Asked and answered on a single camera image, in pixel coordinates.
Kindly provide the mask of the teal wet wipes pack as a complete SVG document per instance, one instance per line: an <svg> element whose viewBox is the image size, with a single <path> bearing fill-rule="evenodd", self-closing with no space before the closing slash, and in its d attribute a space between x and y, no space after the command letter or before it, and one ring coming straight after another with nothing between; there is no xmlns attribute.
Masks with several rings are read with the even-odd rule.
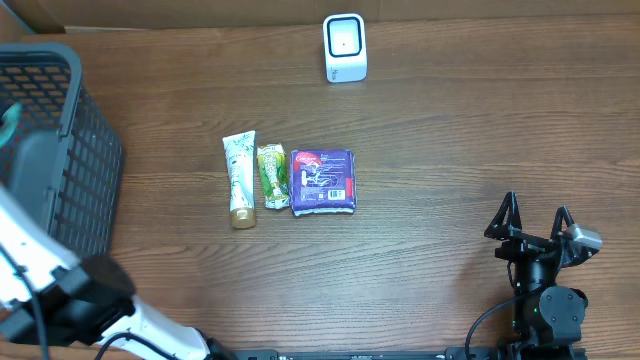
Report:
<svg viewBox="0 0 640 360"><path fill-rule="evenodd" d="M22 113L22 105L20 103L2 103L1 104L1 132L0 147L6 145L20 122Z"/></svg>

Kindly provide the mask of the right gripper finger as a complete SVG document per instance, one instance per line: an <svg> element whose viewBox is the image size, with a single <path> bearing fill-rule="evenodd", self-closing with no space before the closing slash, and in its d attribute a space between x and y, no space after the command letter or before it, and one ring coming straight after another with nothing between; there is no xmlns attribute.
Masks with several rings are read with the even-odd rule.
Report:
<svg viewBox="0 0 640 360"><path fill-rule="evenodd" d="M554 223L551 230L550 239L556 241L562 236L563 229L573 225L573 217L566 205L559 207L556 211Z"/></svg>
<svg viewBox="0 0 640 360"><path fill-rule="evenodd" d="M486 230L484 236L494 240L510 240L522 232L522 223L516 193L511 191L505 197Z"/></svg>

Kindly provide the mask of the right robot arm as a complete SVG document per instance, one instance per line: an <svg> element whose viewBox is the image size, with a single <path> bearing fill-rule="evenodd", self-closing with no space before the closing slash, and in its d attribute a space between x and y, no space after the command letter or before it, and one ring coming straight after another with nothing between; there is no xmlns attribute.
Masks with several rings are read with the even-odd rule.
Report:
<svg viewBox="0 0 640 360"><path fill-rule="evenodd" d="M501 242L495 257L507 262L514 297L487 310L480 322L509 306L515 337L501 339L496 359L584 359L573 344L582 338L588 298L579 289L561 286L564 268L578 266L602 247L598 232L579 225L567 207L557 209L550 236L523 231L516 194L508 192L484 236Z"/></svg>

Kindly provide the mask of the white cream tube gold cap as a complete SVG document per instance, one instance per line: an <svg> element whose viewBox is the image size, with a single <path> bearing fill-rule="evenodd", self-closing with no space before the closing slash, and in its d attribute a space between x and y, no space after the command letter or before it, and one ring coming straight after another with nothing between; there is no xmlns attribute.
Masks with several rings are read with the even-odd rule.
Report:
<svg viewBox="0 0 640 360"><path fill-rule="evenodd" d="M230 219L236 229L256 224L254 200L254 130L223 138L230 180Z"/></svg>

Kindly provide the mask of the purple sanitary pad pack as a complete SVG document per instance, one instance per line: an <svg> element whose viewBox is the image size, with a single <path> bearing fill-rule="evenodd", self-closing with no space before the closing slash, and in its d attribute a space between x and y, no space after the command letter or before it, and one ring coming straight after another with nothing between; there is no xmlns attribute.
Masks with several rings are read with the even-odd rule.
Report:
<svg viewBox="0 0 640 360"><path fill-rule="evenodd" d="M296 217L353 214L357 206L355 156L347 149L293 150L288 185Z"/></svg>

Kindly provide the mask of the green yellow snack pouch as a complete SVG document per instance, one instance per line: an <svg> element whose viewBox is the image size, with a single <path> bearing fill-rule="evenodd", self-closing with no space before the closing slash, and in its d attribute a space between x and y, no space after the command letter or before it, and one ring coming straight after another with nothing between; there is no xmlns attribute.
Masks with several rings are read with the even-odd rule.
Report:
<svg viewBox="0 0 640 360"><path fill-rule="evenodd" d="M281 210L290 204L286 153L280 143L260 146L257 162L265 207Z"/></svg>

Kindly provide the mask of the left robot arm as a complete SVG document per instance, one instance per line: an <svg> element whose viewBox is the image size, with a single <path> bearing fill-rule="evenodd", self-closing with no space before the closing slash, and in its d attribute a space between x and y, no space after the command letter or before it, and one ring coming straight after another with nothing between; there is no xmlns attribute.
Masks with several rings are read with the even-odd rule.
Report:
<svg viewBox="0 0 640 360"><path fill-rule="evenodd" d="M200 330L145 303L129 275L108 255L84 259L52 239L7 191L1 192L1 335L37 345L99 345L142 359L229 359Z"/></svg>

